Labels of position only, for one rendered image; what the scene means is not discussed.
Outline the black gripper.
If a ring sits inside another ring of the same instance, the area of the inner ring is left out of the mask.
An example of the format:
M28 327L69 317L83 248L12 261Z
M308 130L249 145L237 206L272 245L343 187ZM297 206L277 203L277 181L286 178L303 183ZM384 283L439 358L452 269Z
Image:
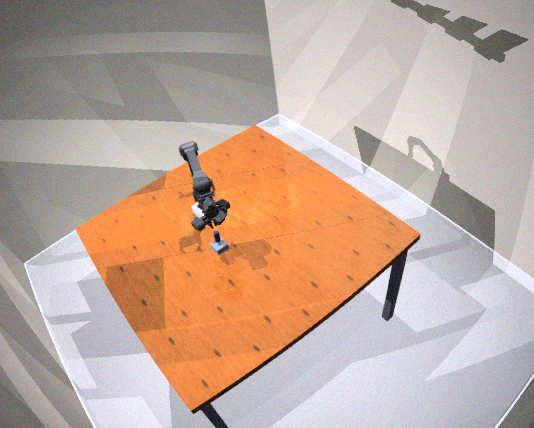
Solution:
M223 199L223 198L220 198L215 203L216 203L218 209L222 208L222 207L225 207L228 210L230 208L230 203L228 201L226 201L225 199ZM199 205L202 207L201 203ZM206 216L203 207L202 207L202 211L201 212L204 215L201 218L198 218L198 217L194 218L191 221L191 227L193 227L194 229L196 229L197 231L200 232L207 225L207 226L210 226L214 230L214 226L213 226L213 222L214 221L209 221L208 220L208 217ZM215 224L215 222L214 222L214 224ZM215 224L215 227L217 227L216 224Z

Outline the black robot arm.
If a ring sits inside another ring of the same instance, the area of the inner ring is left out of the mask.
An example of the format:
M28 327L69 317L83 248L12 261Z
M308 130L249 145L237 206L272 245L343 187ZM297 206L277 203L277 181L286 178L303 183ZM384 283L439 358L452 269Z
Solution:
M210 178L208 179L207 174L201 170L201 165L197 158L198 150L197 143L194 143L194 141L184 143L179 148L180 155L187 161L193 177L194 184L192 195L195 202L198 201L196 206L201 210L203 207L208 220L214 221L215 224L219 226L228 215L227 209L225 207L222 207L221 209L217 208L215 199L213 198L213 196L216 195L216 188L213 180ZM213 191L211 191L211 187ZM202 207L199 205L200 203Z

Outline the light blue square block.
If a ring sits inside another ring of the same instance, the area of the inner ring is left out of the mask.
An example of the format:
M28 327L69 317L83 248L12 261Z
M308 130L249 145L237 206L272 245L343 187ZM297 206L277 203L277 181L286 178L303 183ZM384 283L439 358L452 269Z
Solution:
M228 244L220 237L220 245L214 241L210 244L211 249L213 249L218 255L223 254L226 250L229 249Z

